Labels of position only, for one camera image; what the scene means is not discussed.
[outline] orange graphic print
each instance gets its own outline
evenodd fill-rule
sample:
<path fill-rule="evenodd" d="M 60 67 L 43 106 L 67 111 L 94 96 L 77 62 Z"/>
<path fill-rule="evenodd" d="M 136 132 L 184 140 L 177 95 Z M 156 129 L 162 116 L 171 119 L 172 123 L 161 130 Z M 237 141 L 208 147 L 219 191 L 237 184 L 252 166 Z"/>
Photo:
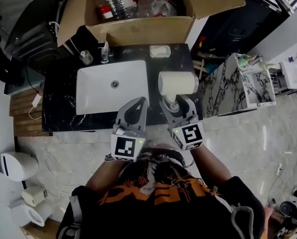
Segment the orange graphic print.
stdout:
<path fill-rule="evenodd" d="M 188 176 L 172 180 L 172 185 L 156 182 L 155 190 L 152 193 L 154 194 L 154 204 L 159 205 L 162 203 L 178 202 L 181 200 L 180 193 L 184 194 L 186 200 L 190 202 L 190 194 L 194 194 L 196 197 L 204 197 L 206 196 L 206 193 L 211 193 L 211 191 L 199 180 L 188 178 Z M 126 181 L 123 185 L 116 186 L 109 190 L 99 201 L 99 205 L 117 202 L 124 197 L 131 196 L 142 201 L 146 201 L 150 197 L 150 195 L 142 194 L 140 188 L 134 186 L 134 181 Z"/>

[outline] white container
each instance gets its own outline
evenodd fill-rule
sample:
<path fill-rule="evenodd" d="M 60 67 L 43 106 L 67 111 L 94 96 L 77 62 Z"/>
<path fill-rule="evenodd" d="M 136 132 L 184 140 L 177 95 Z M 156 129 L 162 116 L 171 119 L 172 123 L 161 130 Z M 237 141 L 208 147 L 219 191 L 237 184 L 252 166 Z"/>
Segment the white container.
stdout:
<path fill-rule="evenodd" d="M 36 207 L 22 203 L 24 212 L 31 222 L 43 227 L 46 219 L 52 214 L 52 207 L 46 202 L 42 201 Z"/>
<path fill-rule="evenodd" d="M 27 204 L 35 207 L 48 196 L 48 193 L 42 186 L 34 186 L 23 190 L 21 195 Z"/>
<path fill-rule="evenodd" d="M 8 152 L 0 154 L 2 173 L 12 181 L 23 181 L 39 170 L 35 157 L 21 152 Z"/>

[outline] black t-shirt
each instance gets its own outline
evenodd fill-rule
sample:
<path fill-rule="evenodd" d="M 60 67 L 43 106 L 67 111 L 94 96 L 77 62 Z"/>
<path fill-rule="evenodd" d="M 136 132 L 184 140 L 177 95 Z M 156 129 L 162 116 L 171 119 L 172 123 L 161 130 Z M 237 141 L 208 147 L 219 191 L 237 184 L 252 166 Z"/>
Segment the black t-shirt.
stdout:
<path fill-rule="evenodd" d="M 82 210 L 81 239 L 123 235 L 242 238 L 234 221 L 245 238 L 250 238 L 251 215 L 238 211 L 232 221 L 230 206 L 252 209 L 255 239 L 264 230 L 263 206 L 240 178 L 229 179 L 214 192 L 166 157 L 128 163 L 116 185 L 104 195 L 84 186 L 76 188 L 72 195 L 78 196 Z M 73 223 L 69 204 L 57 238 L 62 228 Z"/>

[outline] cardboard box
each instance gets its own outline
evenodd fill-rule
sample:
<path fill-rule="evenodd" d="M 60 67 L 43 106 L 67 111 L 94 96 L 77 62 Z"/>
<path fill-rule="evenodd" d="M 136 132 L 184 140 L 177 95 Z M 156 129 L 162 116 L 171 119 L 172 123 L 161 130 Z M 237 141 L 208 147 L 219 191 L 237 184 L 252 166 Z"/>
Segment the cardboard box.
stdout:
<path fill-rule="evenodd" d="M 244 0 L 184 0 L 187 16 L 137 18 L 99 24 L 93 0 L 69 0 L 59 27 L 58 46 L 80 26 L 111 46 L 184 43 L 195 20 L 245 5 Z"/>

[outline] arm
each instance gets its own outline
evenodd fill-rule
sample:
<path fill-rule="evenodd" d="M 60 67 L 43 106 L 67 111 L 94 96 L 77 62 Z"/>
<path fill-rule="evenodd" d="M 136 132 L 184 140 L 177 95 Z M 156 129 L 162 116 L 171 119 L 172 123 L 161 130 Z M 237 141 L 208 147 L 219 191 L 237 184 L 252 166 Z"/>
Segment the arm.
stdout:
<path fill-rule="evenodd" d="M 190 152 L 200 175 L 209 188 L 213 186 L 218 187 L 232 177 L 227 167 L 205 145 Z"/>
<path fill-rule="evenodd" d="M 103 162 L 89 179 L 85 187 L 98 194 L 106 193 L 116 183 L 124 163 L 125 162 L 121 160 Z"/>

